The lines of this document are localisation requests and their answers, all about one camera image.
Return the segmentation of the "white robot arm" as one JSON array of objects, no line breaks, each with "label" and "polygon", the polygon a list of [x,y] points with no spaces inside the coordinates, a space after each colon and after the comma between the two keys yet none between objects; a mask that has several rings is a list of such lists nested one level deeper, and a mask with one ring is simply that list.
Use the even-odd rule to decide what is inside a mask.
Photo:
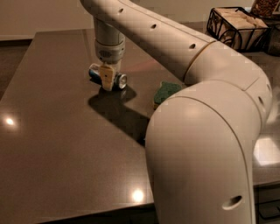
[{"label": "white robot arm", "polygon": [[160,224],[256,224],[252,156],[272,105],[265,72],[227,45],[130,0],[80,0],[94,18],[102,87],[124,88],[130,39],[187,87],[161,103],[145,137]]}]

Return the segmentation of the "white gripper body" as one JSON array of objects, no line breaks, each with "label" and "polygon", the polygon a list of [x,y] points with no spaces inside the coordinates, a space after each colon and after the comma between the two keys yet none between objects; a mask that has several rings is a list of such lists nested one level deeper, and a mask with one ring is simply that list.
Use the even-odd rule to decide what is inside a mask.
[{"label": "white gripper body", "polygon": [[125,53],[125,36],[115,27],[94,18],[94,46],[97,58],[103,63],[120,71]]}]

